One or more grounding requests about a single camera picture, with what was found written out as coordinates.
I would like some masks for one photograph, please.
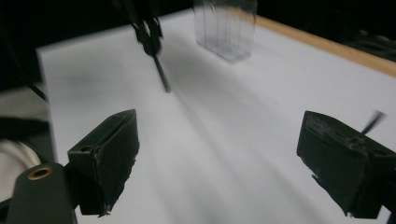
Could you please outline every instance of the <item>cable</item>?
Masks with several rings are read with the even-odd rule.
[[[366,135],[368,132],[370,132],[375,125],[379,123],[383,118],[385,117],[385,114],[381,111],[375,111],[375,115],[372,118],[372,120],[367,124],[367,126],[361,131],[360,136]]]
[[[15,68],[17,69],[17,76],[30,90],[32,90],[35,94],[37,94],[38,97],[40,97],[45,102],[47,102],[48,98],[46,94],[29,80],[29,78],[25,75],[23,68],[21,67],[20,61],[18,60],[18,57],[15,54],[15,50],[12,47],[12,43],[7,34],[6,23],[2,16],[3,15],[2,11],[3,10],[0,3],[0,37],[3,39],[3,43],[5,43],[6,46],[6,51],[8,52],[9,56],[11,57],[11,60],[13,61]]]
[[[158,73],[160,74],[161,81],[163,82],[163,87],[166,92],[171,92],[171,86],[169,85],[168,80],[166,79],[165,73],[163,72],[163,68],[161,67],[160,61],[157,58],[157,55],[154,54],[152,56],[154,58],[155,65],[157,66]]]

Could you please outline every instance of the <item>wooden table edge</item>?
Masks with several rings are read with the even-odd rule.
[[[396,77],[395,62],[374,56],[358,49],[353,49],[317,35],[309,34],[307,32],[295,29],[277,21],[266,19],[264,17],[257,16],[256,24],[260,27],[275,31],[282,35],[286,35],[318,49],[326,50],[352,62],[362,64],[376,71]]]

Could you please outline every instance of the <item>white table surface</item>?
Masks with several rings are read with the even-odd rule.
[[[257,28],[252,56],[228,64],[197,46],[193,15],[162,18],[173,91],[125,26],[38,50],[59,163],[108,116],[137,111],[137,162],[111,216],[79,223],[386,223],[345,217],[296,155],[305,110],[396,148],[396,79]]]

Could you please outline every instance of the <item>dark background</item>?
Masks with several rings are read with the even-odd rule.
[[[37,82],[41,80],[37,47],[128,23],[110,0],[0,0],[0,4],[0,28],[4,31],[0,38],[0,91],[23,85],[16,76],[18,68],[4,33],[24,73]],[[188,7],[192,0],[160,1],[162,15]],[[389,51],[394,42],[388,41],[396,39],[395,9],[396,1],[389,0],[259,0],[258,14],[395,60],[395,51]]]

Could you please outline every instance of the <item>clear plastic container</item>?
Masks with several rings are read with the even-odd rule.
[[[250,55],[257,0],[194,0],[199,45],[234,63]]]

